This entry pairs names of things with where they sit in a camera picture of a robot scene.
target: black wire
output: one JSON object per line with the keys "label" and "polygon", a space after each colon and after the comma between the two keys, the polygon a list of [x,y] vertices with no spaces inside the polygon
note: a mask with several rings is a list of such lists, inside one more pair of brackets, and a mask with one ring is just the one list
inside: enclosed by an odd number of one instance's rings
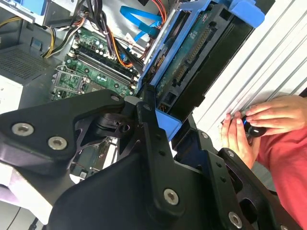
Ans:
{"label": "black wire", "polygon": [[35,217],[35,219],[33,220],[32,224],[30,225],[28,230],[36,230],[37,222],[38,222],[38,218]]}
{"label": "black wire", "polygon": [[[53,47],[54,47],[54,45],[55,45],[55,43],[56,43],[56,39],[57,39],[57,32],[56,32],[56,30],[55,30],[54,28],[52,28],[51,30],[52,30],[51,35],[52,35],[52,37],[53,37]],[[43,56],[42,56],[43,58],[46,57],[46,55],[47,55],[47,53],[49,52],[49,50],[48,50],[46,53],[43,54]]]}
{"label": "black wire", "polygon": [[55,49],[51,52],[51,54],[53,54],[53,53],[59,51],[60,49],[62,49],[62,48],[65,46],[65,44],[66,44],[66,42],[67,42],[69,36],[71,35],[71,33],[72,33],[74,30],[75,30],[75,28],[71,28],[71,29],[67,32],[67,34],[66,34],[66,36],[65,36],[65,38],[64,38],[64,40],[63,40],[63,42],[62,42],[57,48],[55,48]]}
{"label": "black wire", "polygon": [[6,230],[9,230],[9,229],[10,229],[10,227],[11,227],[11,225],[14,223],[14,221],[15,221],[15,219],[16,219],[16,217],[17,217],[19,211],[20,211],[20,209],[21,209],[21,207],[19,207],[19,209],[18,209],[18,211],[17,211],[15,217],[13,218],[13,220],[11,221],[10,225],[8,226],[8,228],[7,228]]}
{"label": "black wire", "polygon": [[111,38],[110,38],[110,31],[106,23],[106,14],[103,12],[102,7],[102,1],[101,0],[95,0],[94,1],[94,8],[91,0],[86,0],[90,16],[93,19],[94,23],[96,24],[96,27],[98,28],[98,31],[101,32],[106,36],[107,40],[107,46],[110,54],[114,54],[114,49],[112,46]]}

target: person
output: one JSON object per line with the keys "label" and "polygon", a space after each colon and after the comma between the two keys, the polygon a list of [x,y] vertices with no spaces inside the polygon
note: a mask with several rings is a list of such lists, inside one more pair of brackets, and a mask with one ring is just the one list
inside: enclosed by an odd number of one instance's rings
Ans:
{"label": "person", "polygon": [[248,141],[241,113],[227,114],[221,127],[223,147],[230,148],[251,169],[255,161],[272,174],[282,206],[307,230],[307,98],[283,96],[254,105],[246,112],[255,127],[266,127]]}

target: green circuit board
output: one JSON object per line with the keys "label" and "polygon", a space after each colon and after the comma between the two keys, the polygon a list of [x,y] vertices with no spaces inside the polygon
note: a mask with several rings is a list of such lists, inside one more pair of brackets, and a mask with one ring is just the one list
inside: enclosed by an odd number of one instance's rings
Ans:
{"label": "green circuit board", "polygon": [[208,29],[209,23],[207,22],[210,15],[211,13],[209,11],[204,11],[199,15],[189,35],[185,38],[177,54],[158,83],[156,88],[156,91],[159,92],[156,96],[157,98],[162,94],[163,88],[167,84],[173,80],[180,82],[181,78],[188,70],[188,65],[186,65],[185,62],[193,61],[210,33]]}
{"label": "green circuit board", "polygon": [[68,69],[80,73],[80,75],[77,77],[70,74],[62,74],[58,86],[66,90],[57,89],[54,92],[54,100],[73,97],[79,94],[102,89],[113,90],[122,97],[134,94],[127,85],[124,85],[77,60],[67,58],[66,66]]}
{"label": "green circuit board", "polygon": [[100,37],[97,33],[81,28],[79,30],[78,36],[76,37],[76,41],[79,46],[82,46],[88,51],[92,51],[93,54],[97,55],[97,57],[100,56],[107,58],[110,64],[112,63],[114,67],[122,70],[123,72],[126,71],[134,76],[137,76],[139,74],[134,68],[127,69],[123,67],[119,63],[115,55],[110,56],[106,40]]}

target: red shirt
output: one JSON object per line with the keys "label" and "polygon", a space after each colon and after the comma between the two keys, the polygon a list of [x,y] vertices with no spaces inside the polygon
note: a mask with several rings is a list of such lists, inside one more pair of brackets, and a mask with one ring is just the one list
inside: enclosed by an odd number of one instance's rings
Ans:
{"label": "red shirt", "polygon": [[307,230],[307,127],[262,137],[257,161],[271,172],[282,206]]}

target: motherboard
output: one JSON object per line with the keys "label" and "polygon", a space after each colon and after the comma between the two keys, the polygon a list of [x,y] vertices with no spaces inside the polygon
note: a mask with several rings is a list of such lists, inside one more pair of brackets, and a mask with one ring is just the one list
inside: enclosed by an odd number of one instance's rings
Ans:
{"label": "motherboard", "polygon": [[[139,73],[126,68],[110,55],[107,42],[84,28],[78,30],[71,49],[53,76],[51,100],[61,100],[89,92],[109,89],[121,97],[135,95]],[[85,179],[103,169],[112,138],[79,152],[71,166],[71,174]]]}
{"label": "motherboard", "polygon": [[78,30],[65,61],[57,67],[51,100],[110,89],[125,97],[135,95],[139,73],[120,65],[107,42],[84,28]]}

